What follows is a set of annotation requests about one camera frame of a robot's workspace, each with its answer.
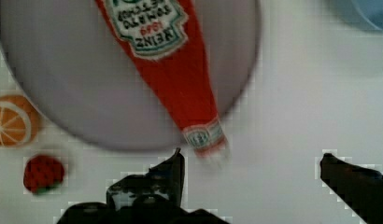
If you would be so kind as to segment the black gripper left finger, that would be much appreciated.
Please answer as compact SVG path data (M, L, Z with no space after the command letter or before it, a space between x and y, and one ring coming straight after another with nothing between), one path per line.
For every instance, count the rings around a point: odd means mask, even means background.
M178 147L167 160L149 168L144 175L127 175L106 191L110 208L132 206L141 196L161 196L180 206L184 186L185 158Z

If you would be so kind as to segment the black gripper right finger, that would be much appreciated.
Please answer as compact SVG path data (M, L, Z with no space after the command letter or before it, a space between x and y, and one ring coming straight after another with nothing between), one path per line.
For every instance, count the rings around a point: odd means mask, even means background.
M383 224L383 174L325 153L320 179L366 224Z

